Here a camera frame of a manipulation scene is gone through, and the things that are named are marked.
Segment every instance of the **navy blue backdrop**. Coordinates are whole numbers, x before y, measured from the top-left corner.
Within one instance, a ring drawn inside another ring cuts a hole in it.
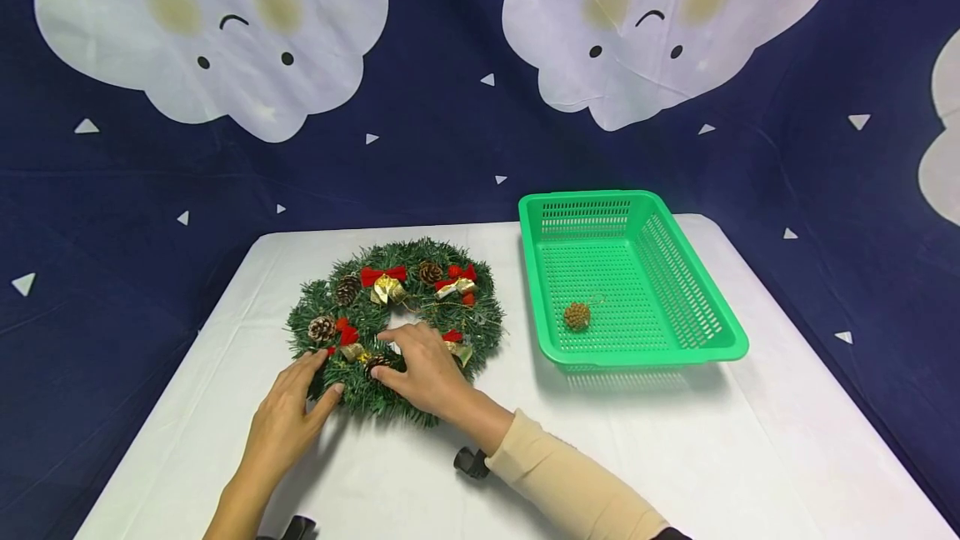
[[[0,535],[76,532],[255,238],[512,220],[589,188],[718,222],[960,529],[960,227],[917,182],[960,2],[821,0],[730,82],[607,132],[544,103],[503,0],[390,0],[359,90],[273,144],[86,77],[33,0],[0,1],[0,280],[36,273],[0,288]],[[368,175],[391,163],[402,192]]]

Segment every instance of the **wrist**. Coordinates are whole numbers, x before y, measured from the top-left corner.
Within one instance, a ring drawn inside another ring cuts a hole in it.
[[[457,402],[453,414],[444,420],[466,433],[483,452],[492,456],[513,425],[513,413],[480,390],[472,387],[469,390],[469,394]]]
[[[227,490],[249,498],[265,496],[269,500],[273,490],[277,489],[280,479],[283,479],[282,472],[278,474],[276,471],[259,467],[255,463],[240,462],[233,478],[230,478],[227,484]]]

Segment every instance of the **white tablecloth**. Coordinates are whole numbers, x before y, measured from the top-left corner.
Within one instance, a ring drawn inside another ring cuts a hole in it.
[[[517,223],[261,237],[77,538],[200,538],[255,408],[289,364],[283,328],[301,283],[360,246],[423,236],[492,268],[505,336],[477,385],[613,470],[688,535],[956,538],[718,226],[677,220],[749,334],[740,362],[563,376],[534,340]],[[299,513],[317,521],[320,540],[557,538],[498,479],[454,471],[466,443],[447,426],[331,420],[261,532],[278,536]]]

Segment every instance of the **beige sleeve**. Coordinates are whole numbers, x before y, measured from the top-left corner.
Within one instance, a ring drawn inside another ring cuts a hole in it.
[[[487,466],[570,538],[650,540],[669,527],[630,486],[519,410]]]

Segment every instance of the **gold ribbon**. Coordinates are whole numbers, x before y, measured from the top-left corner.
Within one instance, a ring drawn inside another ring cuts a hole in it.
[[[478,285],[473,282],[473,280],[467,280],[466,278],[460,278],[454,283],[448,283],[447,286],[441,287],[437,290],[437,300],[441,298],[446,298],[453,293],[469,294],[475,293],[478,289]]]

